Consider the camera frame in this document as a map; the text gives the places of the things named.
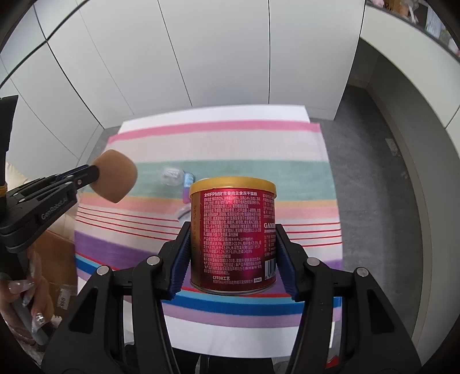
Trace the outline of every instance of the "purple stripe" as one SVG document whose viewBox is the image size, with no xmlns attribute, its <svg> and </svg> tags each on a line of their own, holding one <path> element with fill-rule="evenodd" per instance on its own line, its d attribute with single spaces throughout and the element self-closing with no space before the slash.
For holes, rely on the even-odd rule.
<svg viewBox="0 0 460 374">
<path fill-rule="evenodd" d="M 152 255 L 148 251 L 111 243 L 79 231 L 75 231 L 75 248 L 77 253 L 116 269 L 134 267 Z"/>
<path fill-rule="evenodd" d="M 90 274 L 85 273 L 83 270 L 80 270 L 79 268 L 77 268 L 77 276 L 83 279 L 85 282 L 87 282 L 88 279 L 91 277 Z"/>
<path fill-rule="evenodd" d="M 286 316 L 234 316 L 210 313 L 181 306 L 163 304 L 165 315 L 181 320 L 227 327 L 294 327 L 300 323 L 300 314 Z"/>
<path fill-rule="evenodd" d="M 328 267 L 330 267 L 331 269 L 342 270 L 342 259 L 333 260 L 333 261 L 326 261 L 325 264 Z"/>
</svg>

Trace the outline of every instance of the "cabinet door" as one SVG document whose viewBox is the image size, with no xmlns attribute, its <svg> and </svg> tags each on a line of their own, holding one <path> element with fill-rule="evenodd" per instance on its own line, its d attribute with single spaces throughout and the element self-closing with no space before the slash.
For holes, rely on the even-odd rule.
<svg viewBox="0 0 460 374">
<path fill-rule="evenodd" d="M 267 0 L 160 0 L 193 106 L 267 104 Z"/>
<path fill-rule="evenodd" d="M 120 126 L 133 117 L 80 12 L 73 14 L 56 31 L 49 45 L 78 94 L 104 127 Z"/>
<path fill-rule="evenodd" d="M 60 69 L 47 44 L 11 76 L 40 121 L 79 159 L 100 126 Z"/>
<path fill-rule="evenodd" d="M 53 30 L 77 7 L 75 0 L 37 0 L 34 4 L 41 29 L 48 38 Z"/>
<path fill-rule="evenodd" d="M 350 74 L 364 0 L 270 0 L 270 103 L 333 119 Z"/>
<path fill-rule="evenodd" d="M 0 74 L 4 74 L 1 64 Z M 0 97 L 18 94 L 11 80 L 0 89 Z M 14 113 L 6 160 L 29 179 L 62 173 L 77 164 L 77 158 L 40 122 L 21 95 Z"/>
<path fill-rule="evenodd" d="M 32 6 L 11 33 L 0 58 L 10 73 L 30 52 L 45 41 Z"/>
<path fill-rule="evenodd" d="M 135 116 L 190 108 L 157 1 L 91 0 L 80 12 Z"/>
</svg>

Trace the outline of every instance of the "gray carpet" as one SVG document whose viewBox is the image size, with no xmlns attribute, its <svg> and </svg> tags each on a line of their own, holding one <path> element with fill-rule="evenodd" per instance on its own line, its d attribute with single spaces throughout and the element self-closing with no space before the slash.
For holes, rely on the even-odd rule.
<svg viewBox="0 0 460 374">
<path fill-rule="evenodd" d="M 369 269 L 412 334 L 422 287 L 422 237 L 403 158 L 377 106 L 347 86 L 334 121 L 318 120 L 342 222 L 344 270 Z"/>
</svg>

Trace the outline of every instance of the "fingernail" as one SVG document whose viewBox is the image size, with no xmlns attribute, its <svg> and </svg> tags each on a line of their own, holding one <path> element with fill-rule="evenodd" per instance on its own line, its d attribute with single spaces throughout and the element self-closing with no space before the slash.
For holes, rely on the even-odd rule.
<svg viewBox="0 0 460 374">
<path fill-rule="evenodd" d="M 34 282 L 28 279 L 12 280 L 8 283 L 8 289 L 13 295 L 18 295 L 21 292 L 27 291 L 34 286 Z"/>
<path fill-rule="evenodd" d="M 40 312 L 32 318 L 32 333 L 36 333 L 45 324 L 45 317 Z"/>
<path fill-rule="evenodd" d="M 35 255 L 34 257 L 30 260 L 29 263 L 29 271 L 30 271 L 30 276 L 32 278 L 35 278 Z"/>
<path fill-rule="evenodd" d="M 32 298 L 29 295 L 25 295 L 23 298 L 23 307 L 26 307 L 27 305 L 29 305 L 31 300 Z"/>
</svg>

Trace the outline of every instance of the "blue stripe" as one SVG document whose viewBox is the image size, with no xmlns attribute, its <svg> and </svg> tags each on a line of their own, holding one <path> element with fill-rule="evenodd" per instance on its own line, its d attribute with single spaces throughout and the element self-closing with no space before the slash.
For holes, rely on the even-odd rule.
<svg viewBox="0 0 460 374">
<path fill-rule="evenodd" d="M 301 314 L 304 307 L 304 303 L 272 305 L 222 303 L 218 301 L 188 298 L 180 296 L 179 294 L 177 294 L 173 300 L 163 302 L 183 308 L 240 316 L 283 316 L 288 314 Z"/>
<path fill-rule="evenodd" d="M 91 260 L 87 259 L 86 257 L 83 257 L 83 256 L 79 255 L 78 253 L 75 254 L 75 258 L 79 259 L 80 261 L 83 261 L 83 262 L 87 263 L 90 266 L 95 267 L 95 269 L 97 269 L 100 266 L 97 262 L 91 261 Z"/>
<path fill-rule="evenodd" d="M 78 269 L 84 271 L 85 273 L 87 273 L 89 275 L 94 273 L 94 271 L 97 269 L 95 266 L 92 266 L 92 265 L 80 260 L 77 257 L 75 257 L 75 263 L 76 263 Z"/>
<path fill-rule="evenodd" d="M 78 269 L 88 274 L 94 273 L 97 268 L 79 258 L 75 258 L 75 262 Z M 216 301 L 216 298 L 225 299 L 225 302 Z M 163 302 L 183 308 L 240 316 L 283 316 L 301 314 L 304 307 L 304 303 L 295 303 L 288 298 L 238 298 L 234 296 L 209 295 L 192 291 L 181 291 L 176 294 L 176 297 L 172 301 Z M 334 298 L 334 308 L 341 305 L 342 298 Z"/>
</svg>

